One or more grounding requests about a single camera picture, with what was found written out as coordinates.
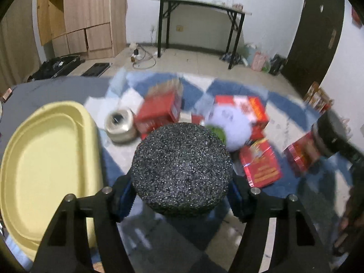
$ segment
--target wooden drawer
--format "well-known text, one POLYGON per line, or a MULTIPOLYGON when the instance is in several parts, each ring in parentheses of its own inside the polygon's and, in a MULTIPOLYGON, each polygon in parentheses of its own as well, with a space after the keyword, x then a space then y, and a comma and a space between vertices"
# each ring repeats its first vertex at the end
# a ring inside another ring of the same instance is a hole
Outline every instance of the wooden drawer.
POLYGON ((109 23, 86 29, 86 36, 90 51, 112 47, 109 23))
POLYGON ((52 43, 53 43, 54 55, 56 57, 70 54, 66 35, 62 35, 59 36, 58 38, 52 39, 52 43))
POLYGON ((79 30, 67 34, 70 53, 87 52, 85 30, 79 30))

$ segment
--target blue and white rug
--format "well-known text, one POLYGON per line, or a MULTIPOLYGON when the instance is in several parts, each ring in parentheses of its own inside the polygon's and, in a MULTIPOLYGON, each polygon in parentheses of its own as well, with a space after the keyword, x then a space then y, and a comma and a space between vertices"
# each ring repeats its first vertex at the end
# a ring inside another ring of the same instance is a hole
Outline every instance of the blue and white rug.
MULTIPOLYGON (((127 74, 118 106, 127 106, 137 112, 149 87, 174 77, 180 77, 183 83, 182 109, 200 115, 210 111, 216 95, 260 97, 270 117, 265 134, 275 149, 283 171, 279 181, 263 190, 281 198, 297 194, 329 252, 352 184, 348 162, 335 155, 324 160, 321 169, 314 169, 305 178, 299 179, 295 178, 282 155, 289 144, 310 130, 319 114, 300 99, 283 97, 261 87, 192 74, 146 72, 127 74)), ((106 98, 116 99, 119 96, 109 89, 106 98)), ((97 112, 91 109, 90 113, 97 119, 97 112)), ((140 139, 128 146, 114 146, 102 130, 101 136, 106 150, 104 159, 109 184, 112 185, 119 175, 129 170, 140 139)), ((244 227, 232 215, 227 200, 207 217, 181 220, 153 212, 137 197, 130 215, 119 225, 119 230, 136 272, 187 273, 226 272, 234 259, 244 227)), ((274 231, 275 219, 271 219, 261 272, 269 268, 274 231)), ((93 261, 99 261, 97 252, 93 261)))

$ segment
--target gray mat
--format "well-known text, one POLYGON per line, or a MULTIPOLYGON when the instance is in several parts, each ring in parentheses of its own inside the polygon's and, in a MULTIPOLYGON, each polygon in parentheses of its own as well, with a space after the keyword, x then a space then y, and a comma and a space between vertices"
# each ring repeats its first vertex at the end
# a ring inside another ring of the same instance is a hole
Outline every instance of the gray mat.
POLYGON ((41 106, 63 100, 83 105, 89 96, 104 97, 108 87, 108 78, 85 77, 60 77, 15 86, 12 96, 3 104, 0 159, 17 127, 41 106))

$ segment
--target dark brown door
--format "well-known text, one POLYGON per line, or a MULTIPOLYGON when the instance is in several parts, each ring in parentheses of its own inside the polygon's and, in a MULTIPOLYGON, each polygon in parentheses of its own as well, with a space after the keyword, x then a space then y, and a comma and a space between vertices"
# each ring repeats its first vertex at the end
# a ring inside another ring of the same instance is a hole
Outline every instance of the dark brown door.
POLYGON ((305 0, 301 20, 282 74, 302 96, 321 83, 336 52, 345 0, 305 0))

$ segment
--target wooden cabinet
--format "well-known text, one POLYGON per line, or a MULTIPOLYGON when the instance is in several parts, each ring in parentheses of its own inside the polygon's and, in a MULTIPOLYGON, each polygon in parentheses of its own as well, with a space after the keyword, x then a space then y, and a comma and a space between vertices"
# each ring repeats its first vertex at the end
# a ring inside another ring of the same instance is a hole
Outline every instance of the wooden cabinet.
POLYGON ((85 30, 69 33, 67 39, 71 54, 87 52, 85 30))
POLYGON ((90 51, 112 47, 109 23, 86 29, 86 36, 90 51))
POLYGON ((42 44, 52 39, 56 56, 113 57, 126 46, 126 0, 37 0, 42 44))
POLYGON ((70 54, 66 35, 62 35, 52 39, 52 43, 53 43, 54 55, 56 57, 70 54))
POLYGON ((110 0, 64 0, 67 33, 110 22, 110 0))

